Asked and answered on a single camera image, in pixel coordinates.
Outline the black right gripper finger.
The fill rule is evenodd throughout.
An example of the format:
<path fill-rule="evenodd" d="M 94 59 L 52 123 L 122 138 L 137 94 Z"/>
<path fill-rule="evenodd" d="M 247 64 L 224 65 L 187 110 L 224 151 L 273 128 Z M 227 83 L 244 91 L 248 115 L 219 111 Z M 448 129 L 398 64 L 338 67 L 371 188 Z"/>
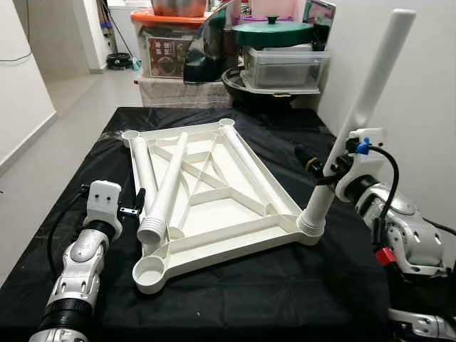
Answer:
<path fill-rule="evenodd" d="M 303 145 L 294 146 L 294 157 L 299 160 L 299 163 L 303 167 L 306 173 L 314 177 L 325 177 L 326 174 L 323 172 L 325 169 L 325 163 L 320 160 L 319 157 L 310 153 Z"/>

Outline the white plastic table top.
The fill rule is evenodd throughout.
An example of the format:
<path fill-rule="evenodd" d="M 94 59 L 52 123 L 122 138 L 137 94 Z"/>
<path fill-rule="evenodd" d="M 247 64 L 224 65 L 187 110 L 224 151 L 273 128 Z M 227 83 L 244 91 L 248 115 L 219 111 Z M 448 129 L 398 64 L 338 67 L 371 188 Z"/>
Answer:
<path fill-rule="evenodd" d="M 158 245 L 139 241 L 141 255 L 133 267 L 133 280 L 140 292 L 155 294 L 168 280 L 190 271 L 290 242 L 310 247 L 322 238 L 306 237 L 297 228 L 297 218 L 303 214 L 297 204 L 301 212 L 294 216 L 277 214 L 273 205 L 264 203 L 228 149 L 218 121 L 143 133 L 124 131 L 138 189 L 130 140 L 137 135 L 146 139 L 159 188 L 180 133 L 188 133 L 189 140 L 164 239 Z M 296 203 L 273 174 L 270 180 L 282 187 L 278 192 L 289 206 Z"/>

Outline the clear plastic storage container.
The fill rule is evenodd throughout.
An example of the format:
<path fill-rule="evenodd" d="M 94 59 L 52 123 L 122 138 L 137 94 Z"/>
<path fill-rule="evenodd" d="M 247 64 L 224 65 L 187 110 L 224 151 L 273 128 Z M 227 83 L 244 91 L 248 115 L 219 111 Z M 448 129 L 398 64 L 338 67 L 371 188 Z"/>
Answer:
<path fill-rule="evenodd" d="M 325 51 L 242 51 L 242 82 L 254 93 L 319 94 L 323 69 L 330 55 Z"/>

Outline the black wok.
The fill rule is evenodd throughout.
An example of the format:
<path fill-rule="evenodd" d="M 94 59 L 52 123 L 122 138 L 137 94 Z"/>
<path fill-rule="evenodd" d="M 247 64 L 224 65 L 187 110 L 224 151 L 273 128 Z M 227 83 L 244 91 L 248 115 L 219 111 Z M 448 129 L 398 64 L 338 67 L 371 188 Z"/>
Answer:
<path fill-rule="evenodd" d="M 228 69 L 222 74 L 221 82 L 230 95 L 232 107 L 251 114 L 269 115 L 291 110 L 317 110 L 321 94 L 277 94 L 254 93 L 244 84 L 244 66 Z"/>

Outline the green pot lid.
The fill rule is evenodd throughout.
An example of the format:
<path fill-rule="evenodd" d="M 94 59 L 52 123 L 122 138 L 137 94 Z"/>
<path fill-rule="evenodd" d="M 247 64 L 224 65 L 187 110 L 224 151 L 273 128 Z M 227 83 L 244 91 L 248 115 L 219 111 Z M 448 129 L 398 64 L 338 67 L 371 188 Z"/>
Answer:
<path fill-rule="evenodd" d="M 277 16 L 268 16 L 265 22 L 237 25 L 232 30 L 235 42 L 240 46 L 286 48 L 311 41 L 313 29 L 308 23 L 278 21 Z"/>

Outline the orange-lidded storage box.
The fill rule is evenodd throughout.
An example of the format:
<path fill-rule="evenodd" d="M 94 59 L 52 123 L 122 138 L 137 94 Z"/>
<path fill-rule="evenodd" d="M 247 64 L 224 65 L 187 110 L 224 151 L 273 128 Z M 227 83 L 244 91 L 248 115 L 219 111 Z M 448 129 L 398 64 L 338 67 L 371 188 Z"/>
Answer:
<path fill-rule="evenodd" d="M 157 16 L 152 9 L 133 11 L 130 18 L 137 39 L 135 52 L 144 77 L 182 78 L 187 51 L 208 16 Z"/>

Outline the shiny black bag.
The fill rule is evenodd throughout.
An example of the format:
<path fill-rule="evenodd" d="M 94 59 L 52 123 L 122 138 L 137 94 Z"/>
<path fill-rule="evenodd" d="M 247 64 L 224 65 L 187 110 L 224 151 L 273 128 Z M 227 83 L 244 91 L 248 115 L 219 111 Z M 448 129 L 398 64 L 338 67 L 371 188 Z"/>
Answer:
<path fill-rule="evenodd" d="M 215 9 L 193 35 L 185 58 L 183 81 L 218 81 L 223 72 L 237 66 L 238 45 L 234 38 L 240 0 L 229 0 Z"/>

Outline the framed picture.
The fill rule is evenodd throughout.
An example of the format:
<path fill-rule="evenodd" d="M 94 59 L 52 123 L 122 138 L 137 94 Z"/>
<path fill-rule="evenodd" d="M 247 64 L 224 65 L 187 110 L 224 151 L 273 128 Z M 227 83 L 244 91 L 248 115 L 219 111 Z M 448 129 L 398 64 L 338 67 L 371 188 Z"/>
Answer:
<path fill-rule="evenodd" d="M 305 10 L 303 12 L 302 21 L 312 26 L 313 44 L 328 43 L 328 37 L 335 18 L 336 9 L 338 7 L 328 2 L 328 0 L 305 0 Z"/>

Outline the black tablecloth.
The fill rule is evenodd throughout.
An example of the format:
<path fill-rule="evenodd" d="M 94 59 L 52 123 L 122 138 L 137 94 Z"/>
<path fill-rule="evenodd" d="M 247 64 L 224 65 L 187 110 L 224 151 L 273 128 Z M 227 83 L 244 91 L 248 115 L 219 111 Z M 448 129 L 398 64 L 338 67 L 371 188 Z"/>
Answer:
<path fill-rule="evenodd" d="M 46 233 L 56 229 L 59 253 L 74 238 L 82 202 L 68 207 L 92 180 L 120 183 L 131 200 L 125 130 L 159 130 L 231 118 L 253 151 L 299 205 L 313 180 L 294 157 L 294 146 L 325 156 L 333 134 L 312 110 L 251 114 L 244 110 L 120 107 L 60 192 L 42 225 L 0 286 L 0 342 L 27 342 L 40 325 L 53 279 Z M 334 202 L 326 233 L 314 247 L 287 244 L 170 281 L 157 294 L 141 294 L 131 270 L 139 259 L 136 226 L 127 224 L 105 258 L 100 297 L 87 329 L 89 342 L 371 342 L 390 339 L 385 319 L 388 282 L 371 253 L 367 226 L 348 203 Z"/>

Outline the translucent pink plastic container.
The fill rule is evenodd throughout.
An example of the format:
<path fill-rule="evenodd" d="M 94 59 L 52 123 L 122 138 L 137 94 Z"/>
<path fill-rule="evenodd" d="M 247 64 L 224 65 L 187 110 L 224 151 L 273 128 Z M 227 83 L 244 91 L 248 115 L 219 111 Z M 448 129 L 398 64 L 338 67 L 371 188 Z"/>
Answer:
<path fill-rule="evenodd" d="M 280 21 L 300 21 L 306 0 L 249 0 L 250 16 L 265 21 L 276 16 Z"/>

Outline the steel cooking pot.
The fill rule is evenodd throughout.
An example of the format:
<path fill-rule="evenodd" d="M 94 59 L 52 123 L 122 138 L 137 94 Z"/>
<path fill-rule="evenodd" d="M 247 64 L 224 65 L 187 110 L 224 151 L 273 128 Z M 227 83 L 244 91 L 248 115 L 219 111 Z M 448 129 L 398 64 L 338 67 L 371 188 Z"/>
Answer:
<path fill-rule="evenodd" d="M 150 0 L 150 3 L 156 16 L 196 19 L 208 10 L 209 0 Z"/>

